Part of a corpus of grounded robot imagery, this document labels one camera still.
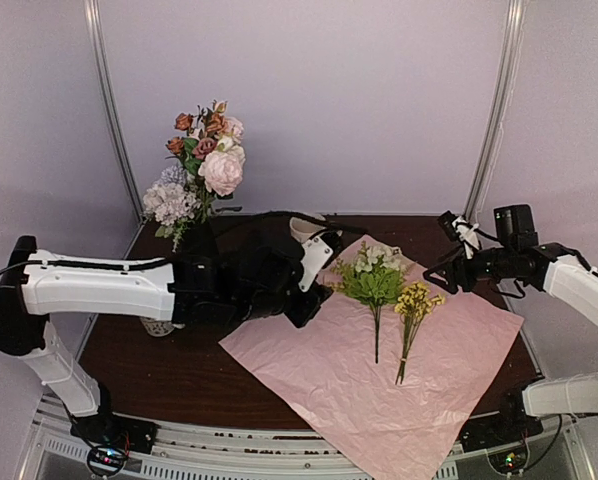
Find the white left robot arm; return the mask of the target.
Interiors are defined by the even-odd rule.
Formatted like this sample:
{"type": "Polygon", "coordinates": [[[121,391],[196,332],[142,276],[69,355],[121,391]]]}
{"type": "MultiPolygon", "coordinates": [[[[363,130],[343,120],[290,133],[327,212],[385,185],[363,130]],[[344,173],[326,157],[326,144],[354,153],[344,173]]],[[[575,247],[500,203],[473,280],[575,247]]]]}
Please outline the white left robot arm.
{"type": "Polygon", "coordinates": [[[0,351],[26,362],[90,434],[112,444],[122,421],[106,389],[65,348],[51,314],[136,316],[176,328],[283,315],[302,328],[332,293],[317,276],[338,251],[325,235],[299,243],[254,233],[215,258],[121,261],[56,255],[22,236],[0,271],[0,351]]]}

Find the orange brown flower stem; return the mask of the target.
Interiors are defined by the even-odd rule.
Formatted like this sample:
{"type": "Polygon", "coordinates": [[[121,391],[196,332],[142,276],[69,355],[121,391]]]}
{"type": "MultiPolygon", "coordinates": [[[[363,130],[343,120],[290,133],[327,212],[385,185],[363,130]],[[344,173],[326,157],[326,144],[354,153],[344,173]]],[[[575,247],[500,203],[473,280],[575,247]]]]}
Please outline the orange brown flower stem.
{"type": "Polygon", "coordinates": [[[213,138],[207,131],[212,113],[210,108],[199,107],[196,115],[181,113],[175,119],[174,129],[177,133],[166,143],[166,148],[181,163],[194,158],[192,149],[201,139],[213,138]]]}

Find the large pale pink peony stem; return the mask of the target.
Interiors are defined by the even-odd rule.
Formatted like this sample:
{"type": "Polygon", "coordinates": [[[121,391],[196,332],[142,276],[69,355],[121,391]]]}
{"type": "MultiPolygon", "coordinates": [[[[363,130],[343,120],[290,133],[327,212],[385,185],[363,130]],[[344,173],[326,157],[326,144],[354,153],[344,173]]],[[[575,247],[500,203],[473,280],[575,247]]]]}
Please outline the large pale pink peony stem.
{"type": "Polygon", "coordinates": [[[245,150],[235,146],[228,150],[214,150],[197,159],[195,194],[199,201],[197,217],[210,216],[212,203],[231,197],[241,184],[244,174],[245,150]]]}

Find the pink tissue wrapping sheet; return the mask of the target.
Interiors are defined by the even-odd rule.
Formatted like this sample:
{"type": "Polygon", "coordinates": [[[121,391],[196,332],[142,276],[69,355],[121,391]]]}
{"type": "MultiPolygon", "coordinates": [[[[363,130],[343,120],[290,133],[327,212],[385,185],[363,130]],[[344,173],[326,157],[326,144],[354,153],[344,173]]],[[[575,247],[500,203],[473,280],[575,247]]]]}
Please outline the pink tissue wrapping sheet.
{"type": "Polygon", "coordinates": [[[522,318],[449,295],[402,349],[392,307],[379,318],[336,293],[303,328],[252,320],[222,348],[322,438],[376,479],[430,479],[490,387],[522,318]]]}

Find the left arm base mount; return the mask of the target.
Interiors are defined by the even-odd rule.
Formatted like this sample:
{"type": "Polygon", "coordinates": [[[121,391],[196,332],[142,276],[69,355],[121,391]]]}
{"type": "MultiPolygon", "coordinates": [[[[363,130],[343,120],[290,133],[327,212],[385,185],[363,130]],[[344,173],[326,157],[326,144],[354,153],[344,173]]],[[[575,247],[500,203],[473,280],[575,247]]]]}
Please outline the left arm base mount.
{"type": "Polygon", "coordinates": [[[119,474],[133,452],[150,454],[157,435],[152,421],[119,416],[111,412],[77,417],[64,407],[70,433],[87,447],[85,464],[95,479],[119,474]]]}

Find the white green hydrangea bunch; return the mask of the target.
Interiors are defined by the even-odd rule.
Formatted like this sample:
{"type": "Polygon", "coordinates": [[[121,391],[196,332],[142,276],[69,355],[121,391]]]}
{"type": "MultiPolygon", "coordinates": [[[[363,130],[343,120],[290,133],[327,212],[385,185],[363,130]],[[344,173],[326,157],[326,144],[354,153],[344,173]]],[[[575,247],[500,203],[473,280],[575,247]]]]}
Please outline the white green hydrangea bunch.
{"type": "Polygon", "coordinates": [[[399,247],[370,245],[365,240],[350,260],[337,258],[330,272],[337,276],[330,286],[366,306],[373,317],[374,361],[379,363],[381,311],[397,303],[405,277],[412,268],[399,247]]]}

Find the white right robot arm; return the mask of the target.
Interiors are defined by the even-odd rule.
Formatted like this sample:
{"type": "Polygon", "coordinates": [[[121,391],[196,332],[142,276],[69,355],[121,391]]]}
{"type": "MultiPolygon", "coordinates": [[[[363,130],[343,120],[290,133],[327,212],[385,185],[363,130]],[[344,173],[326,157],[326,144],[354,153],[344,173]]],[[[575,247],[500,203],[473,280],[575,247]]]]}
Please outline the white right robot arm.
{"type": "MultiPolygon", "coordinates": [[[[531,286],[558,299],[598,327],[598,270],[576,249],[539,242],[528,204],[494,210],[496,247],[483,248],[487,235],[464,217],[444,212],[437,222],[458,246],[424,271],[423,277],[449,294],[470,293],[480,281],[511,280],[517,299],[531,286]]],[[[530,417],[571,415],[598,418],[598,373],[540,380],[509,396],[508,406],[492,419],[498,440],[514,440],[530,424],[530,417]]]]}

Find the mauve and white flower stem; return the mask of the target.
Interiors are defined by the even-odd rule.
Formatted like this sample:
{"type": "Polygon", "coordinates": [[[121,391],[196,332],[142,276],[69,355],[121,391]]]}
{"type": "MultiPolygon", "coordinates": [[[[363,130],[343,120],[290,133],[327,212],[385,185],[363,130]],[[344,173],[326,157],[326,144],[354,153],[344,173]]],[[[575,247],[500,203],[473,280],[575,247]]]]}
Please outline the mauve and white flower stem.
{"type": "Polygon", "coordinates": [[[222,135],[218,140],[213,138],[203,138],[192,149],[191,155],[196,159],[204,160],[205,157],[213,151],[227,151],[240,144],[241,141],[231,135],[222,135]]]}

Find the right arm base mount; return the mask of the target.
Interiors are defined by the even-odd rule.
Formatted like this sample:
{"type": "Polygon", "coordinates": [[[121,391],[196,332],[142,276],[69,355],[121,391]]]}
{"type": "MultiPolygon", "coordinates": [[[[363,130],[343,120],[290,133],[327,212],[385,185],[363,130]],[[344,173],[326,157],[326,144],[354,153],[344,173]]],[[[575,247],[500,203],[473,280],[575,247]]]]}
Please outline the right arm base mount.
{"type": "Polygon", "coordinates": [[[530,439],[544,431],[542,421],[526,414],[520,389],[506,392],[498,410],[470,418],[458,440],[464,453],[486,453],[498,474],[519,475],[531,464],[530,439]]]}

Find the pink rose stem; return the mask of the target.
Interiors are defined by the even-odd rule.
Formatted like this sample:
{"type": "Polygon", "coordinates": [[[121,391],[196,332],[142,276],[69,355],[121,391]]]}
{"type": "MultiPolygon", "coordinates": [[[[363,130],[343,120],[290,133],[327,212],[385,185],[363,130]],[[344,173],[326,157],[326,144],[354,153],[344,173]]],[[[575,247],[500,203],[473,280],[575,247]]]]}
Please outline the pink rose stem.
{"type": "Polygon", "coordinates": [[[216,149],[227,151],[240,146],[245,134],[244,124],[236,117],[227,116],[227,101],[215,101],[212,104],[213,113],[207,131],[217,141],[216,149]]]}

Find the blue white hydrangea bunch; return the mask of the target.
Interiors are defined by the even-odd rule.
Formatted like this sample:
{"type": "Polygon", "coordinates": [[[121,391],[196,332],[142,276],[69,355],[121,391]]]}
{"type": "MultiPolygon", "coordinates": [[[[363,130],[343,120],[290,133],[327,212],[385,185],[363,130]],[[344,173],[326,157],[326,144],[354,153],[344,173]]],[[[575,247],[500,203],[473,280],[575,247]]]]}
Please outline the blue white hydrangea bunch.
{"type": "Polygon", "coordinates": [[[172,251],[183,243],[184,235],[202,218],[202,201],[194,176],[177,164],[166,167],[143,195],[146,220],[158,224],[156,236],[170,239],[172,251]]]}

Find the yellow small flower bunch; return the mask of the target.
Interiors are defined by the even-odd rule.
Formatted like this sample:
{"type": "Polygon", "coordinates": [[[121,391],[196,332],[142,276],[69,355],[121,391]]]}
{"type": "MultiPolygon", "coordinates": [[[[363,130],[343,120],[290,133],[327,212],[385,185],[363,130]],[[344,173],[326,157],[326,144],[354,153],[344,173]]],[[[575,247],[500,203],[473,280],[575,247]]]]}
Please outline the yellow small flower bunch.
{"type": "Polygon", "coordinates": [[[415,281],[404,287],[395,305],[402,325],[402,352],[395,379],[401,385],[406,374],[406,363],[417,333],[423,321],[440,305],[445,303],[445,296],[433,294],[430,286],[422,281],[415,281]]]}

